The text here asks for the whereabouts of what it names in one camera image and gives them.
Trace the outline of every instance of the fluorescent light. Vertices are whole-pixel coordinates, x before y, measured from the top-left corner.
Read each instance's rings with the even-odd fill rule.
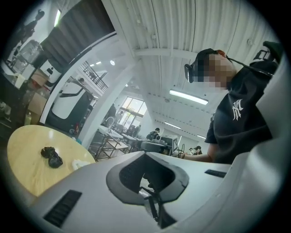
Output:
[[[57,26],[59,19],[60,19],[60,11],[58,10],[58,12],[56,13],[56,17],[55,17],[55,26]]]
[[[182,138],[182,135],[181,135],[181,137],[180,137],[180,139],[179,139],[178,146],[179,146],[179,144],[180,144],[181,138]]]
[[[202,99],[202,98],[199,98],[196,96],[191,96],[191,95],[179,92],[179,91],[170,90],[170,95],[182,97],[182,98],[185,98],[187,100],[192,100],[192,101],[198,102],[198,103],[203,104],[203,105],[208,104],[208,100],[205,100],[205,99]]]
[[[177,129],[181,129],[180,127],[178,127],[178,126],[174,126],[174,125],[172,125],[172,124],[170,124],[170,123],[168,123],[168,122],[165,122],[165,124],[166,124],[166,125],[169,125],[169,126],[172,126],[172,127],[174,127],[174,128],[177,128]]]
[[[202,137],[203,139],[206,139],[206,137],[200,136],[200,135],[196,135],[197,137]]]

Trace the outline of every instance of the cardboard box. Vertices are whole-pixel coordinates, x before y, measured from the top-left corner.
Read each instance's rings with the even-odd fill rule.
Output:
[[[31,76],[31,79],[37,82],[38,85],[43,86],[49,77],[41,69],[37,69]]]
[[[47,99],[42,97],[40,94],[35,93],[28,105],[27,112],[31,113],[31,125],[36,125],[44,110]]]

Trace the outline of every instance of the pillar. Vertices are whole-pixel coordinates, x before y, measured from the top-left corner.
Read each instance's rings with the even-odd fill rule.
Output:
[[[92,46],[92,49],[89,50],[86,54],[84,54],[78,61],[76,61],[76,63],[73,64],[69,68],[69,70],[61,77],[60,81],[56,84],[54,90],[51,92],[50,97],[45,104],[45,108],[44,108],[44,110],[41,114],[41,117],[40,117],[41,123],[43,123],[43,124],[45,123],[47,115],[49,114],[50,108],[51,108],[55,98],[57,97],[58,93],[61,91],[62,87],[67,82],[69,77],[80,67],[80,65],[83,64],[83,62],[85,62],[92,55],[96,54],[98,51],[106,48],[107,46],[111,46],[114,43],[119,42],[117,35],[114,35],[114,36],[104,40],[107,36],[104,36],[101,39],[99,39],[98,41],[101,41],[101,42],[99,43],[97,41],[96,45]]]
[[[133,68],[136,63],[128,65],[112,82],[110,87],[106,90],[104,95],[98,100],[91,114],[87,118],[81,132],[79,139],[82,142],[82,146],[86,149],[89,148],[89,145],[99,127],[102,123],[103,118],[108,112],[109,108],[119,96],[119,94],[124,89],[125,85],[133,76]]]

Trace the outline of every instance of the cable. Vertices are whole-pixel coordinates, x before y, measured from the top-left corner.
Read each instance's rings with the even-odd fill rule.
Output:
[[[247,65],[245,65],[245,64],[242,63],[242,62],[239,62],[239,61],[236,61],[236,60],[234,60],[234,59],[232,59],[232,58],[229,58],[228,56],[226,56],[226,58],[229,59],[229,60],[235,61],[236,63],[238,63],[238,64],[240,64],[240,65],[242,65],[242,66],[244,66],[244,67],[246,67],[246,68],[248,68],[248,69],[250,69],[250,70],[257,71],[257,72],[259,72],[259,73],[262,73],[262,74],[264,74],[264,75],[269,76],[270,78],[273,77],[273,74],[271,74],[271,73],[269,73],[269,72],[262,71],[262,70],[260,70],[260,69],[256,69],[256,68],[254,68],[254,67],[247,66]]]

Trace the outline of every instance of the railing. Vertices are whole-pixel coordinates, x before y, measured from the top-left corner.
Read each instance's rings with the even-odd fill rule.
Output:
[[[108,86],[100,79],[98,74],[93,70],[88,62],[84,62],[80,66],[81,70],[96,84],[102,94],[108,89]]]

